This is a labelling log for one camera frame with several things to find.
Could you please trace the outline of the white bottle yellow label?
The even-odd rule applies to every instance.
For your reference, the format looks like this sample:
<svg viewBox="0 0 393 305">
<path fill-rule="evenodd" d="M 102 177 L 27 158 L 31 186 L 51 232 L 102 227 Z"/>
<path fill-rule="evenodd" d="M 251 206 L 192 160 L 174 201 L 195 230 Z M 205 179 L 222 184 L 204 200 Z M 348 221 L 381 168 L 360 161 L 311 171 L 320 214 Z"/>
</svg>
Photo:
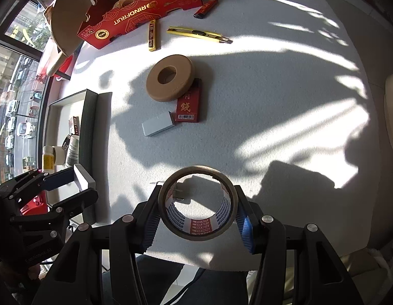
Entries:
<svg viewBox="0 0 393 305">
<path fill-rule="evenodd" d="M 42 172 L 53 174 L 54 161 L 54 148 L 49 145 L 44 146 L 42 153 Z"/>
</svg>

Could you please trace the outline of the white rectangular block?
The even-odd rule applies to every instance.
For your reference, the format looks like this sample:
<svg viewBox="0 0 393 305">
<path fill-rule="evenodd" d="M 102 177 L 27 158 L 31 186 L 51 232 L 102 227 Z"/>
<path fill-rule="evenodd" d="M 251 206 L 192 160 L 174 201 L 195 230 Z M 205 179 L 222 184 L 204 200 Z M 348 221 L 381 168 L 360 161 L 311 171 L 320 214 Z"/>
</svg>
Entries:
<svg viewBox="0 0 393 305">
<path fill-rule="evenodd" d="M 87 189 L 95 189 L 96 181 L 81 164 L 75 164 L 73 166 L 74 172 L 74 183 L 80 191 Z"/>
<path fill-rule="evenodd" d="M 172 127 L 174 127 L 174 121 L 170 112 L 164 112 L 142 123 L 145 136 L 154 136 Z"/>
</svg>

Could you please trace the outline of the white power adapter plug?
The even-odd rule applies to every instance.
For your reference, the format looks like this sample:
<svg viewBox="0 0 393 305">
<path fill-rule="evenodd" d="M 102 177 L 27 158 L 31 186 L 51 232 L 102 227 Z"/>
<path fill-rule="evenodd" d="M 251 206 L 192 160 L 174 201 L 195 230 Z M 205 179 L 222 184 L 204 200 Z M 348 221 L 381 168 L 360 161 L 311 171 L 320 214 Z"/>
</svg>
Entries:
<svg viewBox="0 0 393 305">
<path fill-rule="evenodd" d="M 188 179 L 177 181 L 173 188 L 173 198 L 176 202 L 189 205 L 191 203 L 192 186 Z"/>
</svg>

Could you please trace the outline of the white tape red printed core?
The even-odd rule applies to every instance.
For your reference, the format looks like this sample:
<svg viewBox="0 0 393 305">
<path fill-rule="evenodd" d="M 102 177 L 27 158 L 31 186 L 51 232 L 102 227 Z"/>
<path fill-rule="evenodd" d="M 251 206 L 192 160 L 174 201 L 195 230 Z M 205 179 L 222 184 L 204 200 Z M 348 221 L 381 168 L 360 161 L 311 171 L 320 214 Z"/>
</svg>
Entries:
<svg viewBox="0 0 393 305">
<path fill-rule="evenodd" d="M 173 188 L 188 179 L 192 186 L 189 205 L 176 202 Z M 211 240 L 224 233 L 236 219 L 235 186 L 221 172 L 205 166 L 185 167 L 164 181 L 159 192 L 159 213 L 175 235 L 190 241 Z"/>
</svg>

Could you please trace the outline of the cream masking tape roll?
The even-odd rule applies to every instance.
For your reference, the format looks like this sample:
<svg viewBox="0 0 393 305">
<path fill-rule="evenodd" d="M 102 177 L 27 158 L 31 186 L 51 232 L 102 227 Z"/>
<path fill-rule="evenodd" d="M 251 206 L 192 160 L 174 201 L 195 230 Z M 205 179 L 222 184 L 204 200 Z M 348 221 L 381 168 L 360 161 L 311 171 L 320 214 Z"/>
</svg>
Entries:
<svg viewBox="0 0 393 305">
<path fill-rule="evenodd" d="M 66 151 L 59 146 L 53 146 L 54 164 L 56 166 L 64 165 L 66 163 Z"/>
</svg>

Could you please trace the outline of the white bottle grey label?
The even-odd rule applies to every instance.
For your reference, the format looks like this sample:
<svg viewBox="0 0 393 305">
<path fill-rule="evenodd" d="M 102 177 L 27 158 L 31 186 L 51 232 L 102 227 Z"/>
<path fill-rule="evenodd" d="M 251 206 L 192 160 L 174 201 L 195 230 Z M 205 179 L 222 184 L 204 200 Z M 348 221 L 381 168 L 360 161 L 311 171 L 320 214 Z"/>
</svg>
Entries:
<svg viewBox="0 0 393 305">
<path fill-rule="evenodd" d="M 66 167 L 78 164 L 79 136 L 71 135 L 69 148 L 66 153 Z"/>
</svg>

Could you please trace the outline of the red patterned small box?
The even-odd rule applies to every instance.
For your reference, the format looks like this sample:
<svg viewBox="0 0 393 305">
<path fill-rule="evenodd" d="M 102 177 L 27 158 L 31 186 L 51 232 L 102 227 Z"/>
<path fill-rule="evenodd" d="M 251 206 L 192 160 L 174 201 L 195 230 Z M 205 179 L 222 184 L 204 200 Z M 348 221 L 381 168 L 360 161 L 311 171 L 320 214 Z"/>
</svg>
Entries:
<svg viewBox="0 0 393 305">
<path fill-rule="evenodd" d="M 79 130 L 80 130 L 78 116 L 72 116 L 68 121 L 68 125 L 69 125 L 70 135 L 77 135 L 78 136 Z"/>
</svg>

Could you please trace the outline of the white storage tray box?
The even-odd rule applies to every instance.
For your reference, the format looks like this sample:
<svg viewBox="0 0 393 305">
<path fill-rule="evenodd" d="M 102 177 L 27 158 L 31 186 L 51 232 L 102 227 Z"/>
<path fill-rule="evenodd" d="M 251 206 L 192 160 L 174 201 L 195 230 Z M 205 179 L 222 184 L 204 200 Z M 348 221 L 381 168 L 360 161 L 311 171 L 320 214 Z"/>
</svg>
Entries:
<svg viewBox="0 0 393 305">
<path fill-rule="evenodd" d="M 43 145 L 54 150 L 54 171 L 67 171 L 67 183 L 46 192 L 50 206 L 96 187 L 92 177 L 92 141 L 97 98 L 97 93 L 86 89 L 49 105 Z"/>
</svg>

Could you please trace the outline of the dark red card pack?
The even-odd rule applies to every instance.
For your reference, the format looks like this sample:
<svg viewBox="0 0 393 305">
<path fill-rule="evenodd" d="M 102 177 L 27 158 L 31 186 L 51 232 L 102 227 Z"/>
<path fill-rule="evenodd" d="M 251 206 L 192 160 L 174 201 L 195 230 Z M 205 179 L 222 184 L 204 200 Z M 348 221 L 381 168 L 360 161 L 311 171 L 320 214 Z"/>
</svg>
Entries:
<svg viewBox="0 0 393 305">
<path fill-rule="evenodd" d="M 199 122 L 201 80 L 195 78 L 189 90 L 177 100 L 175 121 L 178 123 Z"/>
</svg>

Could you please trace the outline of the brown paper tape roll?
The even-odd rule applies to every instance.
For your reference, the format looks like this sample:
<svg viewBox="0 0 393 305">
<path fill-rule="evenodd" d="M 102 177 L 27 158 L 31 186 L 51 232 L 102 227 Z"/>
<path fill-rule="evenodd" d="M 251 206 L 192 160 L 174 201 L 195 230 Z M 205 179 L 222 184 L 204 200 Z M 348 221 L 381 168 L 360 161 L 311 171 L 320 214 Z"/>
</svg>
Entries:
<svg viewBox="0 0 393 305">
<path fill-rule="evenodd" d="M 194 64 L 187 56 L 167 56 L 155 64 L 147 75 L 147 94 L 158 102 L 174 101 L 190 89 L 194 73 Z"/>
</svg>

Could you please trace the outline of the yellow blade refill case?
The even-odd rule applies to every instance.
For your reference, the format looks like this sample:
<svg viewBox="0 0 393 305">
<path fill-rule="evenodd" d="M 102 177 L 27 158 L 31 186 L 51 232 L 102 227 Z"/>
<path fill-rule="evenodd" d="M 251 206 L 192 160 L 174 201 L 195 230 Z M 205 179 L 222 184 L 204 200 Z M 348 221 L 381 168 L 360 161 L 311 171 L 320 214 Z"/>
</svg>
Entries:
<svg viewBox="0 0 393 305">
<path fill-rule="evenodd" d="M 156 50 L 156 47 L 156 20 L 153 19 L 148 26 L 148 49 L 150 52 L 153 52 Z"/>
</svg>

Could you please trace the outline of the yellow utility knife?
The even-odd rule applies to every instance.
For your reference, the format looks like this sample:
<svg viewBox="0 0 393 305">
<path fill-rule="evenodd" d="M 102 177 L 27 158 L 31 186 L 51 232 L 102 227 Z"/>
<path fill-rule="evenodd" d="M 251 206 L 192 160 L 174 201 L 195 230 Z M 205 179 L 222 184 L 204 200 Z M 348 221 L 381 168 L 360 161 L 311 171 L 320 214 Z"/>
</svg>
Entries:
<svg viewBox="0 0 393 305">
<path fill-rule="evenodd" d="M 190 28 L 180 28 L 180 27 L 169 27 L 166 31 L 171 35 L 178 35 L 182 37 L 192 37 L 196 39 L 206 39 L 209 41 L 214 41 L 217 43 L 227 43 L 231 44 L 233 41 L 227 37 L 224 37 L 221 34 L 217 34 L 214 32 L 207 32 L 202 30 L 195 30 Z"/>
</svg>

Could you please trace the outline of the red cardboard fruit box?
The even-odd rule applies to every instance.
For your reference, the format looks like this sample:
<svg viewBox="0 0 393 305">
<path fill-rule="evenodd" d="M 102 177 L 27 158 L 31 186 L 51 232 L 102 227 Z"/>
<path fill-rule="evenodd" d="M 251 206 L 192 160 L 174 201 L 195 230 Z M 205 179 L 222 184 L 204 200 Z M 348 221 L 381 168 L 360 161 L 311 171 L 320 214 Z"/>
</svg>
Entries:
<svg viewBox="0 0 393 305">
<path fill-rule="evenodd" d="M 202 0 L 94 0 L 77 35 L 99 50 L 117 37 L 163 18 L 171 11 L 201 6 Z"/>
</svg>

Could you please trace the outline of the red lighter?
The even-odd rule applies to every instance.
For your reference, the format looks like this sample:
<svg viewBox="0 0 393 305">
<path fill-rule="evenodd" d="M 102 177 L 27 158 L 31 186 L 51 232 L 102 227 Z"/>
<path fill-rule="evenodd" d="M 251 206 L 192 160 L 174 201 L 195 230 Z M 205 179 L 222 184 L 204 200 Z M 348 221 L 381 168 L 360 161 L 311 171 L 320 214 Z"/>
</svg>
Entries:
<svg viewBox="0 0 393 305">
<path fill-rule="evenodd" d="M 204 3 L 200 9 L 194 13 L 194 18 L 204 19 L 209 12 L 218 4 L 218 0 L 209 0 Z"/>
</svg>

